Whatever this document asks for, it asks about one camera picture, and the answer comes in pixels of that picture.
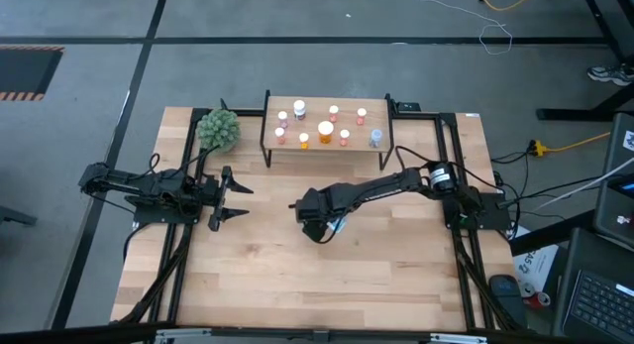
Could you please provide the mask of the hazard striped floor hatch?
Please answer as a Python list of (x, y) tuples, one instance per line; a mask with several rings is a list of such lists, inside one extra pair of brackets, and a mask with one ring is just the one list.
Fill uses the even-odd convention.
[(57, 46), (0, 45), (0, 101), (41, 101), (65, 52)]

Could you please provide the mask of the artificial green potted plant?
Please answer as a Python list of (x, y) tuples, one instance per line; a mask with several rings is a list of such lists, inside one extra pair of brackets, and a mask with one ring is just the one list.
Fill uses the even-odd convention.
[(233, 111), (212, 110), (197, 123), (196, 134), (202, 148), (226, 153), (241, 139), (241, 124)]

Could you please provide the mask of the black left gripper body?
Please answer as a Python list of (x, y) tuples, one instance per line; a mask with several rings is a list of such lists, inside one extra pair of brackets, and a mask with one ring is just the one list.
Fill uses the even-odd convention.
[(225, 222), (221, 220), (221, 211), (226, 208), (226, 192), (230, 186), (230, 178), (233, 177), (232, 170), (229, 166), (223, 166), (219, 179), (205, 172), (201, 172), (200, 176), (204, 179), (203, 204), (213, 207), (208, 227), (211, 231), (219, 231), (221, 224)]

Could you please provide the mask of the red drink can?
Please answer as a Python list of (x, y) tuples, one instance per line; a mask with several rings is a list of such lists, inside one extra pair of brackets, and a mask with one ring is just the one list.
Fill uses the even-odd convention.
[(533, 309), (547, 308), (551, 304), (551, 298), (542, 291), (536, 291), (532, 295), (524, 297), (523, 301), (526, 305)]

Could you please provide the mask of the black desk frame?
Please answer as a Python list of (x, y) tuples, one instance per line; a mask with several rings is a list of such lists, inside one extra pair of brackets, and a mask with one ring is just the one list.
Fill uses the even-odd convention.
[[(603, 14), (594, 0), (585, 0), (596, 24), (601, 30), (608, 47), (614, 53), (620, 63), (634, 65), (634, 53), (626, 56), (617, 39), (614, 37), (608, 23), (603, 18)], [(629, 25), (634, 29), (634, 0), (616, 0), (621, 13), (627, 19)], [(558, 109), (539, 108), (536, 116), (541, 121), (574, 121), (574, 122), (609, 122), (614, 114), (622, 113), (620, 110), (625, 103), (634, 99), (634, 83), (623, 86), (619, 91), (609, 96), (598, 105), (590, 109)], [(624, 114), (634, 116), (634, 111), (624, 111)]]

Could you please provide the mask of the black laptop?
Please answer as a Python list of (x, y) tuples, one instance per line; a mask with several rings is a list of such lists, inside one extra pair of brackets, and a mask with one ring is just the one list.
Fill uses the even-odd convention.
[(574, 230), (552, 332), (577, 343), (634, 344), (634, 252)]

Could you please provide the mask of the person's shoe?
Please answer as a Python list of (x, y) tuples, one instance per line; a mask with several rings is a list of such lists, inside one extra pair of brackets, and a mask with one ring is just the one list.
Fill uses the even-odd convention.
[(593, 66), (586, 74), (591, 80), (612, 82), (618, 86), (628, 86), (634, 82), (634, 66), (626, 63), (616, 66)]

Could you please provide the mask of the wooden shelf with black frame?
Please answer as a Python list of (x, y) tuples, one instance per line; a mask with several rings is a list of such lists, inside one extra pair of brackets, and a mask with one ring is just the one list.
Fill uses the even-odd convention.
[[(293, 103), (301, 99), (306, 104), (306, 116), (298, 121), (294, 117)], [(334, 124), (334, 133), (330, 144), (322, 144), (319, 140), (317, 126), (322, 121), (329, 120), (331, 105), (339, 107), (338, 119)], [(357, 111), (365, 108), (368, 111), (364, 125), (357, 124)], [(275, 136), (275, 129), (280, 127), (277, 114), (285, 111), (288, 115), (288, 127), (285, 129), (285, 143), (279, 145)], [(260, 132), (260, 147), (265, 163), (271, 164), (274, 151), (297, 153), (330, 153), (342, 154), (376, 154), (378, 168), (384, 170), (394, 149), (393, 140), (393, 100), (390, 94), (379, 99), (341, 98), (341, 97), (308, 97), (308, 96), (275, 96), (267, 92), (264, 97), (264, 116)], [(340, 145), (340, 131), (350, 132), (349, 143), (346, 147)], [(381, 145), (378, 149), (369, 145), (370, 131), (382, 131)], [(309, 135), (307, 150), (300, 148), (299, 135)]]

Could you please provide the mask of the white printed paper box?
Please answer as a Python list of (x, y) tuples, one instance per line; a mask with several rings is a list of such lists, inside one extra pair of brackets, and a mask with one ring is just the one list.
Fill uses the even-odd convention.
[(513, 257), (515, 278), (522, 287), (556, 297), (566, 262), (566, 251), (550, 245)]

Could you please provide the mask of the black chair leg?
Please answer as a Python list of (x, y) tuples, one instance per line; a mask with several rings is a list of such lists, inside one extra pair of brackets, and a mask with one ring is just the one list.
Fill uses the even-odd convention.
[(0, 224), (4, 222), (16, 222), (26, 226), (33, 226), (36, 224), (37, 218), (0, 205)]

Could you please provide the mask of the black rig crossbar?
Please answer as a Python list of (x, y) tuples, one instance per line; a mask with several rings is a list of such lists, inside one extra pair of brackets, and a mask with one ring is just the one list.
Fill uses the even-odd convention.
[(620, 341), (548, 336), (530, 331), (476, 328), (465, 332), (381, 331), (340, 329), (273, 329), (246, 327), (188, 327), (170, 322), (114, 323), (100, 326), (48, 329), (0, 334), (0, 344), (133, 344), (189, 337), (247, 337), (306, 340), (329, 344), (352, 340), (395, 340), (419, 344), (624, 344)]

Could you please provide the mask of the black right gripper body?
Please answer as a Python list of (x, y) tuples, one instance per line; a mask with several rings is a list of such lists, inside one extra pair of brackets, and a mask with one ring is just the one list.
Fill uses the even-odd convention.
[(327, 223), (346, 217), (350, 208), (350, 185), (335, 183), (317, 190), (309, 188), (302, 198), (289, 205), (302, 232), (316, 244), (330, 242), (335, 233)]

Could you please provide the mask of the black aluminium table frame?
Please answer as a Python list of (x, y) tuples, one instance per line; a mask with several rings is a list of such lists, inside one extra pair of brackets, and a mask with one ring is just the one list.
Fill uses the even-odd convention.
[(263, 114), (240, 114), (243, 137), (206, 170), (233, 169), (243, 215), (218, 231), (194, 226), (184, 268), (167, 283), (160, 318), (180, 325), (462, 331), (492, 327), (476, 286), (456, 262), (442, 205), (416, 193), (362, 206), (325, 245), (311, 242), (291, 204), (310, 187), (397, 172), (371, 153), (326, 154), (260, 147)]

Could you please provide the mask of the black handheld device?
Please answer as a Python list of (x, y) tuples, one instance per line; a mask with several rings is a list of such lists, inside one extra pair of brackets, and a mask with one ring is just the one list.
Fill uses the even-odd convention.
[(526, 310), (517, 280), (510, 275), (494, 275), (489, 278), (488, 284), (501, 307), (517, 324), (526, 329)]

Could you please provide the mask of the black computer monitor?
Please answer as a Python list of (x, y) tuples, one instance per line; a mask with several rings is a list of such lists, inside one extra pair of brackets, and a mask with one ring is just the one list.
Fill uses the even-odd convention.
[(599, 189), (594, 227), (634, 248), (634, 116), (614, 117), (603, 170), (614, 174)]

